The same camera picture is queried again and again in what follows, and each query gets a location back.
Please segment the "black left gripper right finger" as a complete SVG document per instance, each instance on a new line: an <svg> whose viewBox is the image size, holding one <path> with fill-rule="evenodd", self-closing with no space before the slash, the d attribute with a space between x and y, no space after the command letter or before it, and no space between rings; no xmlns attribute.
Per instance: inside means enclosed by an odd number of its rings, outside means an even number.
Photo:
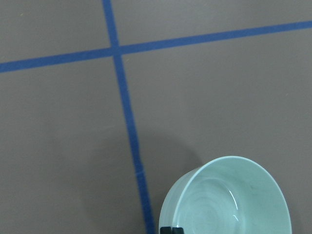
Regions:
<svg viewBox="0 0 312 234"><path fill-rule="evenodd" d="M184 234L182 227L172 227L172 234Z"/></svg>

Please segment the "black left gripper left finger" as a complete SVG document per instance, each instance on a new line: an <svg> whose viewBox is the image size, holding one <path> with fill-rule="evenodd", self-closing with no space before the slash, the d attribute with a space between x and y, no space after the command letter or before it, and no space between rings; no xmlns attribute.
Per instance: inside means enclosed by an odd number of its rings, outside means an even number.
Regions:
<svg viewBox="0 0 312 234"><path fill-rule="evenodd" d="M160 234L172 234L172 227L160 227Z"/></svg>

